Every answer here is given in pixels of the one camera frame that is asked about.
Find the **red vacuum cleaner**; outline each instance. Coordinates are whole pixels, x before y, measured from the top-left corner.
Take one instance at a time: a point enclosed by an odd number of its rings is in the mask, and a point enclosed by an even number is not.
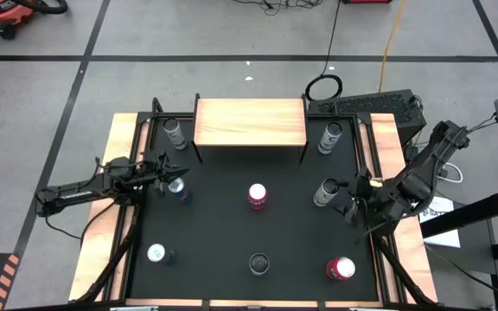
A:
[[[42,0],[0,0],[0,35],[12,40],[16,27],[26,23],[34,14],[63,14],[68,10],[66,0],[57,0],[59,6],[50,7]]]

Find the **soda can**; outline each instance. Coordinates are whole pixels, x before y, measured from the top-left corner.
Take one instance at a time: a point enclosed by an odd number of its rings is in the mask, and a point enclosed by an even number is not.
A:
[[[147,250],[147,258],[153,263],[173,264],[176,261],[176,253],[162,244],[153,244]]]
[[[249,258],[249,269],[254,276],[263,276],[270,268],[270,260],[265,254],[256,253]]]
[[[249,187],[249,206],[254,210],[261,210],[265,208],[266,199],[268,198],[268,193],[266,192],[265,186],[261,184],[253,184]]]
[[[354,274],[354,263],[347,257],[338,257],[326,264],[326,275],[332,280],[348,280]]]
[[[191,193],[189,190],[186,188],[186,184],[183,181],[182,178],[178,177],[174,179],[170,184],[169,184],[169,190],[171,193],[173,193],[182,204],[188,204],[191,202]]]
[[[163,128],[174,148],[182,150],[188,146],[188,142],[182,134],[182,129],[180,128],[178,120],[174,118],[167,119],[164,121]]]
[[[324,130],[324,134],[322,134],[322,138],[318,143],[318,151],[320,151],[323,155],[328,155],[332,152],[332,149],[335,147],[337,140],[341,137],[343,132],[343,128],[338,123],[330,123],[326,126],[326,130]]]
[[[338,193],[339,185],[337,184],[337,181],[335,179],[328,178],[323,181],[318,190],[316,190],[315,196],[312,197],[312,200],[315,202],[316,206],[326,206]]]

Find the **white can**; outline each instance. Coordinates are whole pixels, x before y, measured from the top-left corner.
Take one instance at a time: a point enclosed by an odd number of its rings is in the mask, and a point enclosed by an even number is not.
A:
[[[174,148],[182,150],[188,146],[186,138],[182,134],[180,123],[174,118],[167,119],[163,124],[164,131],[168,135]]]
[[[318,190],[316,190],[315,196],[312,197],[312,200],[315,202],[316,206],[326,206],[338,193],[339,185],[337,184],[337,181],[335,179],[328,178],[323,181]]]
[[[343,132],[343,128],[338,123],[330,123],[326,126],[326,130],[324,130],[324,134],[322,134],[322,138],[318,143],[318,151],[320,151],[323,155],[328,155],[332,152],[332,149],[335,147],[337,140],[341,137]]]

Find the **wooden table frame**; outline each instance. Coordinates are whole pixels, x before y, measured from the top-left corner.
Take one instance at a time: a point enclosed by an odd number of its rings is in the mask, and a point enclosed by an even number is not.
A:
[[[374,176],[381,175],[383,178],[394,177],[404,166],[404,158],[399,145],[399,136],[393,115],[372,114],[370,119],[360,124],[362,148],[364,150],[364,161]],[[120,113],[115,114],[112,127],[107,141],[103,162],[108,162],[120,156],[129,156],[136,161],[143,159],[143,152],[147,148],[148,132],[151,132],[150,124],[144,119],[150,117],[148,113]],[[192,117],[191,114],[179,113],[176,117]],[[110,203],[109,200],[100,200],[92,204],[90,219]],[[86,233],[84,244],[80,250],[80,257],[73,280],[69,299],[76,299],[83,295],[93,281],[99,276],[100,271],[108,263],[109,258],[118,246],[119,241],[124,238],[130,227],[133,214],[133,206],[114,206],[105,214],[96,219]],[[424,241],[420,231],[418,218],[404,219],[400,221],[393,235],[393,241],[397,247],[399,261],[405,267],[413,281],[433,301],[437,300],[433,280],[431,278],[430,266],[425,253]],[[130,255],[127,253],[115,269],[110,281],[111,286],[99,294],[98,300],[103,295],[110,300],[124,299],[126,275],[128,274],[126,264]],[[395,280],[393,270],[383,257],[378,262],[374,260],[376,271],[379,266],[384,270],[387,295],[383,299],[390,302],[412,302],[408,293],[400,287]],[[380,291],[381,274],[378,274],[377,288],[379,290],[379,301],[326,301],[327,308],[382,307],[383,299]],[[200,307],[203,300],[183,299],[127,299],[127,305],[132,306],[184,306]],[[223,301],[211,300],[210,307],[283,307],[283,308],[317,308],[317,301]]]

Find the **wooden board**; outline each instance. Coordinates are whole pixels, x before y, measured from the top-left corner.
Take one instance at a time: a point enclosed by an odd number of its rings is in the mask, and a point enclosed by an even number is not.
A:
[[[124,152],[124,154],[115,156],[128,156],[130,154],[131,141],[133,139],[133,132],[135,129],[135,120],[133,116],[135,114],[116,114],[113,119],[111,135],[109,136],[109,141],[107,142],[107,150],[105,151],[105,159],[107,160],[107,153],[112,154],[113,152]],[[397,133],[397,128],[393,115],[387,114],[373,114],[373,132],[376,145],[378,146],[378,153],[380,157],[380,166],[384,178],[389,178],[395,176],[404,166],[404,158],[402,156],[402,151],[399,145],[399,137]],[[145,140],[146,130],[142,130],[142,138],[140,141]],[[366,129],[361,126],[361,134],[363,142],[369,147],[369,142],[366,137]],[[371,161],[371,156],[369,150],[365,149],[365,159],[369,168],[374,168],[368,164]],[[90,217],[100,210],[95,203],[92,207],[92,212]],[[80,252],[80,258],[77,267],[77,273],[74,278],[73,287],[71,289],[71,299],[76,298],[89,288],[92,282],[99,275],[100,270],[106,265],[109,259],[109,253],[111,249],[111,243],[114,236],[114,231],[116,229],[116,220],[118,216],[118,209],[116,208],[115,213],[107,214],[107,218],[111,221],[102,221],[98,219],[93,223],[91,230],[86,234],[86,241],[93,240],[95,244],[92,244],[91,250],[84,250],[87,247],[87,242],[85,242],[82,251]],[[397,249],[399,252],[399,258],[401,263],[406,268],[409,275],[417,283],[417,285],[424,291],[424,293],[430,297],[432,300],[436,300],[436,292],[433,286],[433,280],[431,278],[430,267],[428,263],[427,256],[425,254],[424,242],[422,239],[422,234],[419,227],[418,219],[405,219],[399,223],[397,230],[395,231],[395,239],[397,242]],[[390,292],[390,297],[392,301],[396,301],[396,292],[393,279],[393,271],[389,266],[388,262],[385,261],[386,266],[386,276],[388,278],[388,289]],[[124,264],[121,263],[117,271],[115,272],[115,279],[112,286],[112,297],[117,297],[120,291],[120,284],[122,276],[122,270]],[[201,300],[168,300],[168,299],[129,299],[129,305],[159,305],[159,306],[200,306],[202,304]],[[280,306],[284,303],[284,307],[290,306],[292,303],[296,305],[302,304],[305,306],[311,306],[314,308],[317,304],[315,301],[211,301],[212,305],[233,305],[239,304],[241,302],[261,304],[263,306]],[[327,307],[347,307],[347,306],[360,306],[360,307],[379,307],[380,303],[377,301],[328,301]]]
[[[199,99],[198,146],[304,146],[303,100]]]

